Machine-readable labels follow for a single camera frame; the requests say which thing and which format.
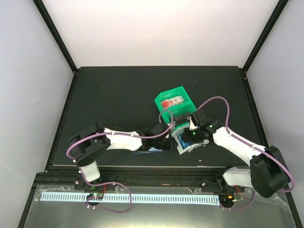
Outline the white card bin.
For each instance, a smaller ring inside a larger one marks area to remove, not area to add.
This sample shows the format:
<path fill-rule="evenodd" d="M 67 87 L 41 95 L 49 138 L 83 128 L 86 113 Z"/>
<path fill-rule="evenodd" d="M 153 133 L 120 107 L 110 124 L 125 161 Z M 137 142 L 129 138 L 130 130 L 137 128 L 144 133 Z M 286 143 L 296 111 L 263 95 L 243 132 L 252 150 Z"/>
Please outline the white card bin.
<path fill-rule="evenodd" d="M 209 140 L 204 140 L 201 143 L 200 142 L 199 143 L 185 142 L 182 139 L 182 135 L 183 135 L 184 129 L 189 129 L 189 128 L 190 128 L 190 125 L 187 124 L 187 125 L 181 126 L 179 128 L 176 128 L 175 131 L 171 134 L 177 143 L 177 150 L 180 155 L 185 152 L 191 152 L 195 148 L 198 148 L 200 146 L 206 146 L 207 144 L 209 144 Z"/>

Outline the green card bin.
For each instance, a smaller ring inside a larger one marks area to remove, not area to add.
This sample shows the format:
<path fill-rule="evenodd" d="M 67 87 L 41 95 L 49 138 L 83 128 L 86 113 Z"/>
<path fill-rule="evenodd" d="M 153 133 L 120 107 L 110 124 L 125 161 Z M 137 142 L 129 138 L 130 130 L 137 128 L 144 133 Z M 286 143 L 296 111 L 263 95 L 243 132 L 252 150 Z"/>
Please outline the green card bin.
<path fill-rule="evenodd" d="M 181 114 L 193 113 L 196 107 L 183 86 L 159 93 L 154 102 L 160 111 L 168 109 L 173 117 Z"/>

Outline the blue credit cards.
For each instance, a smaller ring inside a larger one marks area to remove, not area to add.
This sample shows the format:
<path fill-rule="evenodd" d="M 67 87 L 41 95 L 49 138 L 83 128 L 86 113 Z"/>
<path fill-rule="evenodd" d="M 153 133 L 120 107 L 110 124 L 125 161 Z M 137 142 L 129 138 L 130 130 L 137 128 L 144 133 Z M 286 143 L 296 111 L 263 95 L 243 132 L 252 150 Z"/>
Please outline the blue credit cards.
<path fill-rule="evenodd" d="M 183 141 L 181 135 L 178 136 L 178 140 L 179 140 L 179 142 L 180 142 L 180 144 L 181 144 L 181 146 L 182 146 L 183 149 L 185 149 L 185 148 L 193 145 L 193 143 Z"/>

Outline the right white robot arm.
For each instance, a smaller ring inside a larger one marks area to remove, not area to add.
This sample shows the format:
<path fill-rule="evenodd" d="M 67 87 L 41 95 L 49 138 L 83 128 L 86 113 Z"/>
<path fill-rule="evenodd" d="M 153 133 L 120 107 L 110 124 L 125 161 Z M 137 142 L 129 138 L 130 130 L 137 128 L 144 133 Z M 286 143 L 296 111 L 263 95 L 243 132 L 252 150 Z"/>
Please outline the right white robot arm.
<path fill-rule="evenodd" d="M 212 122 L 203 111 L 189 114 L 186 120 L 189 127 L 184 130 L 184 142 L 209 141 L 228 150 L 248 165 L 247 168 L 231 167 L 218 177 L 216 186 L 220 191 L 242 186 L 254 189 L 264 198 L 270 198 L 291 183 L 289 170 L 278 148 L 255 144 L 223 123 Z"/>

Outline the blue card holder wallet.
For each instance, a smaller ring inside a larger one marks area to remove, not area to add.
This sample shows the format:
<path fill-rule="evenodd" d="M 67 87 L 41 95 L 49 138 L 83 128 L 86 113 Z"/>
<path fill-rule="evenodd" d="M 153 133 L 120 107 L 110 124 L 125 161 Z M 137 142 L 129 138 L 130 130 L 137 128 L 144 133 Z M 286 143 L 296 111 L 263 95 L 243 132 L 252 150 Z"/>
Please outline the blue card holder wallet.
<path fill-rule="evenodd" d="M 144 154 L 153 154 L 153 153 L 161 153 L 161 152 L 163 152 L 163 150 L 151 147 L 147 151 L 135 151 L 134 154 L 135 155 L 144 155 Z"/>

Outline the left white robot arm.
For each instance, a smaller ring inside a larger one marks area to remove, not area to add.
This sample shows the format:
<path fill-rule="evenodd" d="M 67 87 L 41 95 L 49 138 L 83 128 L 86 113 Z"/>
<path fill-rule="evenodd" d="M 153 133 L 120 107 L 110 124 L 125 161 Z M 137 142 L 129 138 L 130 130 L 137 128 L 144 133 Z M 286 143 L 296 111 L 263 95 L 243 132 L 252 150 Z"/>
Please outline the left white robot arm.
<path fill-rule="evenodd" d="M 172 151 L 178 146 L 171 133 L 171 126 L 158 123 L 153 128 L 132 132 L 115 131 L 94 123 L 69 140 L 66 155 L 84 175 L 85 184 L 98 189 L 102 178 L 97 166 L 98 157 L 107 150 L 129 150 L 133 152 Z"/>

